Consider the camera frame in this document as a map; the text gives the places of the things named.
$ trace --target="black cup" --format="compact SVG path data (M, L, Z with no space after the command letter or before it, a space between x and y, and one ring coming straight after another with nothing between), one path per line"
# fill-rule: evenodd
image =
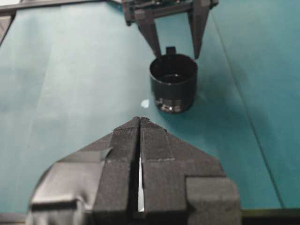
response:
M176 54L175 47L168 47L166 55L150 65L155 105L166 113L188 109L196 94L197 70L197 64L190 57Z

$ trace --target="teal mat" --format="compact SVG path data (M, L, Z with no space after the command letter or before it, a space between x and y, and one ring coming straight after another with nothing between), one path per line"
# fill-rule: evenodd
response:
M154 106L154 56L115 5L19 11L0 47L0 212L25 212L48 166L134 116L218 157L244 209L299 207L297 6L221 1L197 61L196 101L178 115ZM162 50L193 56L186 14L157 19L157 29Z

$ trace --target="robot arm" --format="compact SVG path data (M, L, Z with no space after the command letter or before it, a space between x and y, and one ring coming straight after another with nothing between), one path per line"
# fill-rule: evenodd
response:
M161 51L155 18L186 12L192 33L194 56L198 59L209 11L217 4L218 0L122 0L127 25L134 22L137 24L157 58L161 57Z

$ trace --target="black plastic cylinder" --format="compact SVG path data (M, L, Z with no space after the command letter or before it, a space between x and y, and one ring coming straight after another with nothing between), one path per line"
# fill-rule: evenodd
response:
M188 56L176 54L174 47L150 65L151 89L155 105L166 113L188 109L195 97L197 64Z

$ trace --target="gripper jaw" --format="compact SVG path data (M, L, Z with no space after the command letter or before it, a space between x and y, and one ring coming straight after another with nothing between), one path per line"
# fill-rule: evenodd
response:
M188 22L191 28L194 56L199 58L202 38L210 11L210 4L203 4L201 0L193 1L193 9L188 12Z
M139 170L144 212L137 221ZM34 190L26 221L27 225L171 223L240 225L238 190L216 158L138 117L54 163Z
M154 22L153 12L151 9L138 9L135 11L135 22L153 50L154 55L160 58L161 51L158 40L158 33Z

